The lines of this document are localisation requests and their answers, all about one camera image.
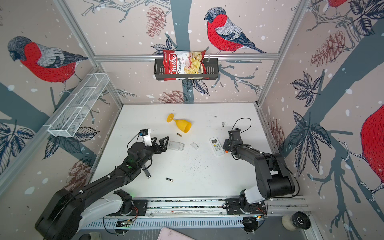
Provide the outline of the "grey white remote control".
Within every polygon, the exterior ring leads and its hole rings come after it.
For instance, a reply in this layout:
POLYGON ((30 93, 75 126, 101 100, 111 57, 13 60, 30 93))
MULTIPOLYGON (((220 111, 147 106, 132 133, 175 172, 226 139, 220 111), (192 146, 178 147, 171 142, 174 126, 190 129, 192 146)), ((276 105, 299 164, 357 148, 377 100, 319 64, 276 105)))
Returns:
POLYGON ((185 145, 183 143, 168 141, 168 149, 170 150, 183 151, 184 148, 185 148, 185 145))

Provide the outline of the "white battery cover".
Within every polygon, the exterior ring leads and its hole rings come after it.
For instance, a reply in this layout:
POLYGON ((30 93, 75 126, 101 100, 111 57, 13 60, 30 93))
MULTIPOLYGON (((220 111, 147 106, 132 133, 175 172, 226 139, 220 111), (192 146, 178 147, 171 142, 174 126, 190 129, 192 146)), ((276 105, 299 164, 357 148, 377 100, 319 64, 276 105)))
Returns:
POLYGON ((191 146, 192 146, 195 150, 198 150, 198 149, 199 149, 199 146, 198 146, 196 143, 191 143, 191 146))

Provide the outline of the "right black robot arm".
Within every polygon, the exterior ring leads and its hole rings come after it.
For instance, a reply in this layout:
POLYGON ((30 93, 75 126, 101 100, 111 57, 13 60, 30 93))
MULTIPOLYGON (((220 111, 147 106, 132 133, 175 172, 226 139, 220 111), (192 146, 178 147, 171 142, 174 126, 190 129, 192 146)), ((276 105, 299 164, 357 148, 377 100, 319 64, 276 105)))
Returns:
POLYGON ((295 193, 295 181, 281 154, 265 153, 244 144, 241 130, 238 128, 229 131, 223 148, 230 152, 235 160, 245 161, 255 168, 256 184, 242 190, 239 195, 240 209, 245 214, 255 210, 263 213, 260 204, 265 200, 295 193))

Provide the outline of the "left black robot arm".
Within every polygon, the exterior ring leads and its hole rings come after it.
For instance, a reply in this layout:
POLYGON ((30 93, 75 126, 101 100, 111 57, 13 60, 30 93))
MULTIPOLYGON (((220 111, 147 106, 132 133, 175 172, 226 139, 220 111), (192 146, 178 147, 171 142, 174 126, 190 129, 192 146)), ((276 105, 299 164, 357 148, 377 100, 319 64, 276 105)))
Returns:
POLYGON ((101 206, 101 199, 109 193, 121 197, 119 204, 129 204, 132 197, 121 188, 132 182, 144 170, 144 164, 153 160, 153 155, 167 151, 169 137, 151 139, 151 145, 134 143, 128 156, 106 176, 74 190, 57 191, 35 223, 35 229, 45 240, 70 240, 81 225, 91 223, 87 208, 101 206))

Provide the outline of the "yellow plastic goblet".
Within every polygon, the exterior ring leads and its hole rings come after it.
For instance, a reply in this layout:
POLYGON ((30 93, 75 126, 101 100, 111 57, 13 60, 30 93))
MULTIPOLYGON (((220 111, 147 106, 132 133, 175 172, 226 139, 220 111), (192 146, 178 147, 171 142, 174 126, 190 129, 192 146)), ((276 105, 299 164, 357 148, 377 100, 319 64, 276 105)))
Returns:
POLYGON ((178 119, 176 120, 174 118, 174 114, 169 114, 167 117, 167 122, 175 122, 178 129, 182 131, 183 133, 188 133, 192 127, 192 123, 188 122, 187 120, 178 119))

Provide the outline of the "red cassava chips bag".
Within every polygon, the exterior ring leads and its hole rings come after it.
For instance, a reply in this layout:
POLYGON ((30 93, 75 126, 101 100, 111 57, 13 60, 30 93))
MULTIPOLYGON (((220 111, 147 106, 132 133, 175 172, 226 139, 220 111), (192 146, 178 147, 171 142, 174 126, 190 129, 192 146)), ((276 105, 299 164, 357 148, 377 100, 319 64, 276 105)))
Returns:
POLYGON ((165 75, 206 74, 203 58, 206 51, 187 52, 163 50, 165 75))

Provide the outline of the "pink flat object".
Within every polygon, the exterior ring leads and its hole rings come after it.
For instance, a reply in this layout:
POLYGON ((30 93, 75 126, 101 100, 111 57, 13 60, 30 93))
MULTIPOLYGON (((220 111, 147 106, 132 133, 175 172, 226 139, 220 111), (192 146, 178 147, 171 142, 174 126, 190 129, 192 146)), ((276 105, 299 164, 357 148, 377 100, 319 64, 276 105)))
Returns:
POLYGON ((194 240, 186 235, 183 235, 169 228, 162 228, 157 240, 194 240))

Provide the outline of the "white black round jar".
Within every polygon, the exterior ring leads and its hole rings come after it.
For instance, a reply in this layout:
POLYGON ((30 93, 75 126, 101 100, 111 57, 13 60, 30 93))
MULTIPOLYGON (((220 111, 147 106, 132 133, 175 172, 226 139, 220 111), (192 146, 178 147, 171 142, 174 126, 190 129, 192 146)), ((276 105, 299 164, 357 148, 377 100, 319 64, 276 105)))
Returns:
POLYGON ((311 220, 304 212, 295 212, 292 215, 284 215, 282 217, 282 224, 288 231, 295 231, 298 229, 308 230, 311 227, 311 220))

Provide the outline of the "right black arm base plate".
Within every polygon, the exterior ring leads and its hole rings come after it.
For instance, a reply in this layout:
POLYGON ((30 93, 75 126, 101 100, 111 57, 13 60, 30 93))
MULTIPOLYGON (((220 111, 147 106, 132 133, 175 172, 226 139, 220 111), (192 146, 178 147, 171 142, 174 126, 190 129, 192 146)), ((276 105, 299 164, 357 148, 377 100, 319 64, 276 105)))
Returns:
POLYGON ((240 199, 225 199, 224 209, 228 215, 266 215, 267 206, 265 202, 249 204, 240 199))

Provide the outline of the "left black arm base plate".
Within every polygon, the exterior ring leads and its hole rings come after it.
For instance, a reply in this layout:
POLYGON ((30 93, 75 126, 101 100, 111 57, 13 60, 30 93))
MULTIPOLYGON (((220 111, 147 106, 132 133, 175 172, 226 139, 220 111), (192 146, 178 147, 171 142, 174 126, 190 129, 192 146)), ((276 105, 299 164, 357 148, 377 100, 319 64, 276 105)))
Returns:
POLYGON ((141 217, 147 213, 148 200, 124 200, 123 205, 119 211, 120 216, 133 216, 141 217))

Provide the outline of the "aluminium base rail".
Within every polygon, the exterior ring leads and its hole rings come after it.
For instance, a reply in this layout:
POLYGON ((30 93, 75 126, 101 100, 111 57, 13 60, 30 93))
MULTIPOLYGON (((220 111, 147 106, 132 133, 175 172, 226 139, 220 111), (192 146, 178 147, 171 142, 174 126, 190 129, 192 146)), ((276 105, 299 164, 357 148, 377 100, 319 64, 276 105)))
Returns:
POLYGON ((263 221, 268 217, 282 217, 295 212, 311 212, 302 197, 292 199, 276 198, 264 201, 267 206, 266 215, 228 215, 224 209, 225 199, 235 197, 212 198, 149 198, 145 216, 120 216, 117 210, 119 201, 107 198, 101 201, 102 216, 96 216, 99 208, 87 210, 86 217, 91 220, 81 225, 80 230, 107 229, 109 231, 147 230, 168 228, 225 228, 243 227, 244 220, 263 221))

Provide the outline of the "black wall basket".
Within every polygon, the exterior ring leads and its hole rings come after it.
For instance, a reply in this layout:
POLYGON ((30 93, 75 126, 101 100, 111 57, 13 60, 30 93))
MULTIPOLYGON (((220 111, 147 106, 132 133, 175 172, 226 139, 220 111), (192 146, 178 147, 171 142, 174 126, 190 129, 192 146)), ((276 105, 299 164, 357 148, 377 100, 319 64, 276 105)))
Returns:
POLYGON ((219 76, 218 59, 202 59, 202 61, 155 60, 154 75, 158 81, 173 80, 215 80, 219 76))

